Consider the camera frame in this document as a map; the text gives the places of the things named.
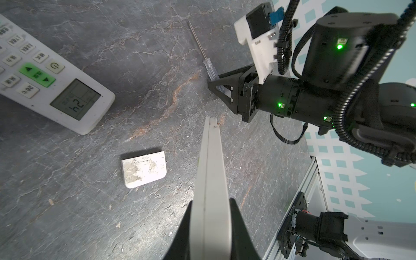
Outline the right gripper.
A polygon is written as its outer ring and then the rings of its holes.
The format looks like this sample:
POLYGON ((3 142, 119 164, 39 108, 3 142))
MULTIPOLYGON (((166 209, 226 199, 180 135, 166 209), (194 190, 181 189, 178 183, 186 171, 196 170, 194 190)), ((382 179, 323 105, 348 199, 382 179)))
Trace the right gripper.
POLYGON ((301 81, 269 75, 260 84, 254 64, 221 74, 208 83, 209 90, 234 113, 251 122, 258 111, 280 118, 290 118, 300 94, 301 81))

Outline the white remote control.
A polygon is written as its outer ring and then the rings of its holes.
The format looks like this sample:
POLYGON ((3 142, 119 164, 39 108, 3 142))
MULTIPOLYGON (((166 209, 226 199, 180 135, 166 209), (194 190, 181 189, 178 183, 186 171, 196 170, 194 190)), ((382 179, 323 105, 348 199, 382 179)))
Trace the white remote control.
POLYGON ((229 260, 232 224, 221 133, 206 117, 190 217, 190 259, 229 260))
POLYGON ((81 135, 115 100, 113 92, 4 16, 1 94, 81 135))

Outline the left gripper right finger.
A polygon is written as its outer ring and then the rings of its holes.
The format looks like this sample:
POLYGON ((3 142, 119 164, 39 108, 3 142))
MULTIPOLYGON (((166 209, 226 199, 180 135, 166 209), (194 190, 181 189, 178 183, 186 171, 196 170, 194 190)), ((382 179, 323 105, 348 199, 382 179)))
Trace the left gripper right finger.
POLYGON ((230 198, 232 224, 231 260, 260 260, 235 199, 230 198))

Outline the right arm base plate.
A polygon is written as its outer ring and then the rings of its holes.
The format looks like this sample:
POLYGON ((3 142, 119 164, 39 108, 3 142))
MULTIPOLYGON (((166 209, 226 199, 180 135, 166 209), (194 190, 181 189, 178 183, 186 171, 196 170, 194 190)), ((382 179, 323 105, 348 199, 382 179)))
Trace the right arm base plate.
POLYGON ((297 211, 307 209, 307 203, 304 193, 300 191, 295 197, 294 201, 288 208, 288 212, 282 222, 282 225, 277 233, 277 241, 279 249, 285 259, 289 258, 292 246, 295 243, 294 225, 292 224, 293 215, 297 211))

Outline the white battery cover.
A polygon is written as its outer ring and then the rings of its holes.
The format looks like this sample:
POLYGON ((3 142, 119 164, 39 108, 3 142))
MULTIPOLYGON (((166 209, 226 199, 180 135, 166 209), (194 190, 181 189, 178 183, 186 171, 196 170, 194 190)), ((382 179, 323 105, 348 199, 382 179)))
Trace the white battery cover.
POLYGON ((165 152, 155 152, 121 161, 125 186, 133 189, 157 180, 167 174, 165 152))

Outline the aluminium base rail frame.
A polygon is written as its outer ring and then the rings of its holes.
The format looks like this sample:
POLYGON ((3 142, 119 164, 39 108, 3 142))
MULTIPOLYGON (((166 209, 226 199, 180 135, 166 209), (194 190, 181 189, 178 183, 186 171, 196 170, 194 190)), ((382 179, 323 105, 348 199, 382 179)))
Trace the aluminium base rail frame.
POLYGON ((321 212, 326 211, 327 205, 322 191, 317 160, 312 157, 311 164, 298 188, 297 194, 289 204, 284 219, 263 259, 305 260, 308 249, 312 249, 314 255, 319 253, 319 248, 313 246, 306 238, 302 239, 296 234, 296 215, 303 212, 318 216, 321 212))

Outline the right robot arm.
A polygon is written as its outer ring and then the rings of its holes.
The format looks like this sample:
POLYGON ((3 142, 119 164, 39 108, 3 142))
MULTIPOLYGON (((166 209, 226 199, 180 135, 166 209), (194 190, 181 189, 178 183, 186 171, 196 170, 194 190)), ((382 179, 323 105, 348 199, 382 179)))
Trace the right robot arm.
MULTIPOLYGON (((209 90, 250 122, 258 111, 334 130, 340 141, 386 166, 416 162, 416 89, 381 83, 416 20, 416 3, 398 16, 350 13, 336 6, 292 45, 298 1, 275 10, 257 6, 235 23, 240 44, 250 44, 253 65, 211 74, 209 90)), ((343 260, 416 256, 413 223, 369 221, 341 212, 318 216, 298 193, 276 237, 278 254, 305 257, 310 246, 343 260)))

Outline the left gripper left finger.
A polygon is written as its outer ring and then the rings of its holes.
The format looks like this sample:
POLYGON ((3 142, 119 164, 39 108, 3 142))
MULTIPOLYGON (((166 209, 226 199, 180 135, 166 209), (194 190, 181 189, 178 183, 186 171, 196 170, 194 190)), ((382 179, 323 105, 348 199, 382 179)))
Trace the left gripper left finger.
POLYGON ((163 260, 190 260, 189 234, 191 209, 192 201, 187 205, 182 221, 163 260))

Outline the clear handle screwdriver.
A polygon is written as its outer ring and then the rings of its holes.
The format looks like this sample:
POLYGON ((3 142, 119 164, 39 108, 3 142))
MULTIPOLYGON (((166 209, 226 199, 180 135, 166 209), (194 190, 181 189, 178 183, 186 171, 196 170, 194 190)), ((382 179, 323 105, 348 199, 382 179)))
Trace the clear handle screwdriver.
POLYGON ((189 24, 189 27, 191 29, 191 32, 192 32, 192 34, 194 36, 194 39, 197 42, 198 48, 199 48, 199 50, 200 50, 200 52, 201 52, 201 54, 202 54, 202 56, 204 58, 203 64, 204 64, 204 66, 206 68, 206 71, 208 73, 209 79, 211 81, 219 80, 219 74, 218 74, 217 70, 215 69, 215 67, 213 66, 213 64, 211 62, 211 59, 208 58, 207 55, 205 54, 205 51, 202 48, 202 45, 201 45, 201 43, 200 43, 200 41, 199 41, 199 39, 197 37, 197 34, 196 34, 196 32, 195 32, 195 30, 194 30, 194 28, 192 26, 192 23, 190 21, 188 21, 188 24, 189 24))

